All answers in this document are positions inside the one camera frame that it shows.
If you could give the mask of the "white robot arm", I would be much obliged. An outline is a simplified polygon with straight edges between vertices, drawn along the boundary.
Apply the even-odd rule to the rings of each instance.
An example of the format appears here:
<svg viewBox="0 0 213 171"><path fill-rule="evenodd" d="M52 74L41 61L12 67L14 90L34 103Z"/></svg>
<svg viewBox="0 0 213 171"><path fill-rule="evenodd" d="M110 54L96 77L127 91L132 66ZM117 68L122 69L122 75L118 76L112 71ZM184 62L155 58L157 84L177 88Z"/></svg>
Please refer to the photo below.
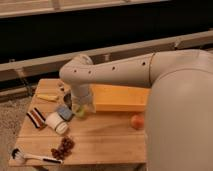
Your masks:
<svg viewBox="0 0 213 171"><path fill-rule="evenodd" d="M212 53L164 51L102 64L78 55L59 75L79 104L91 100L91 84L148 88L147 170L213 171Z"/></svg>

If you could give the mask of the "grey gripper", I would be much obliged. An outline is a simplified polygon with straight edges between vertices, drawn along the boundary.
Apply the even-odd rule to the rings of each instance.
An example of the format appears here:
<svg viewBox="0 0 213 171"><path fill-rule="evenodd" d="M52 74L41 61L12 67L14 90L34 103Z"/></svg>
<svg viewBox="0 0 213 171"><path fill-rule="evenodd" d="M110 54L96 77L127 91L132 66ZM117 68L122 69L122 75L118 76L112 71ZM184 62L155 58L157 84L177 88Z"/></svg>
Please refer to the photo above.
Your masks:
<svg viewBox="0 0 213 171"><path fill-rule="evenodd" d="M94 112L93 92L90 87L73 87L65 93L64 103L73 113L78 106Z"/></svg>

